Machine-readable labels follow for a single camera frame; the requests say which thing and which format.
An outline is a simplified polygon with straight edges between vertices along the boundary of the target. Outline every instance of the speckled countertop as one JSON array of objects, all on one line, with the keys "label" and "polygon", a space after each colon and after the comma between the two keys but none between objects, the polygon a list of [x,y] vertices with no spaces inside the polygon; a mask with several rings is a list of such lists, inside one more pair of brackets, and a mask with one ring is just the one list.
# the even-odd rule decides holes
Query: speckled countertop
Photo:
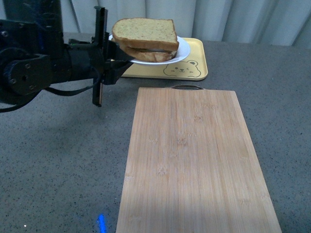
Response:
[{"label": "speckled countertop", "polygon": [[[0,232],[107,232],[116,229],[139,87],[194,84],[234,90],[284,233],[311,232],[311,50],[204,42],[201,82],[122,78],[92,92],[42,91],[0,115]],[[90,84],[59,84],[75,89]]]}]

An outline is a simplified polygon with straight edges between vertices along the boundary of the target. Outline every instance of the bamboo cutting board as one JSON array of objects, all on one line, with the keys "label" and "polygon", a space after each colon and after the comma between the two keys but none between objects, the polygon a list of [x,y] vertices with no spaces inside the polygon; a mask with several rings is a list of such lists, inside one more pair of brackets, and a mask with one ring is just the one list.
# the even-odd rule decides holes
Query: bamboo cutting board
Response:
[{"label": "bamboo cutting board", "polygon": [[234,91],[140,88],[117,233],[279,233]]}]

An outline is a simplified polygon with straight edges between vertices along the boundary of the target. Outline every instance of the cutting board handle slot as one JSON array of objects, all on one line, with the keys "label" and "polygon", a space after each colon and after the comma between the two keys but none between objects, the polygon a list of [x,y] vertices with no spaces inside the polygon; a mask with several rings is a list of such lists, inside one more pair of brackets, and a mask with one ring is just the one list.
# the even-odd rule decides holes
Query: cutting board handle slot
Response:
[{"label": "cutting board handle slot", "polygon": [[176,85],[172,86],[171,88],[178,90],[204,90],[204,88],[195,85]]}]

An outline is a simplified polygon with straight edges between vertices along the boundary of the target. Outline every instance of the black cable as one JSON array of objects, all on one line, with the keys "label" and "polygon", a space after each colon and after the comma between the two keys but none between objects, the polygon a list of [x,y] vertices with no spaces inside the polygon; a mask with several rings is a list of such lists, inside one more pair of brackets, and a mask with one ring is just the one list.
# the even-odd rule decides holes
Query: black cable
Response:
[{"label": "black cable", "polygon": [[7,112],[11,112],[11,111],[15,111],[19,108],[22,108],[24,107],[25,105],[27,105],[28,103],[30,103],[38,94],[36,93],[29,101],[27,101],[26,103],[23,103],[23,104],[19,104],[19,105],[15,105],[15,106],[12,106],[12,107],[8,107],[8,108],[1,108],[0,109],[0,113],[7,113]]},{"label": "black cable", "polygon": [[79,90],[74,90],[74,91],[63,91],[63,90],[58,90],[58,89],[55,89],[55,88],[52,88],[52,87],[47,87],[47,88],[45,88],[45,90],[48,91],[48,92],[51,92],[53,94],[56,94],[58,96],[75,96],[75,95],[78,95],[78,94],[80,94],[80,93],[82,93],[82,92],[84,92],[86,90],[89,90],[89,89],[93,88],[94,86],[96,86],[100,82],[101,74],[94,67],[92,67],[92,70],[94,70],[97,73],[97,80],[91,86],[86,86],[84,88],[81,88]]}]

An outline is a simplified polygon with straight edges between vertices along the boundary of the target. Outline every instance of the bread slice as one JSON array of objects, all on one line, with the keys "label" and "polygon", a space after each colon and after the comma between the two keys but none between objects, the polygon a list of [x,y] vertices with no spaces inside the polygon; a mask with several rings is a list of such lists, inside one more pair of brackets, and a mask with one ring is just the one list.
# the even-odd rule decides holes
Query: bread slice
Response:
[{"label": "bread slice", "polygon": [[136,49],[177,51],[179,42],[173,20],[124,18],[112,27],[116,42]]},{"label": "bread slice", "polygon": [[147,49],[135,49],[128,46],[120,45],[120,49],[128,55],[135,57],[137,60],[145,62],[166,62],[173,59],[177,51],[153,51]]}]

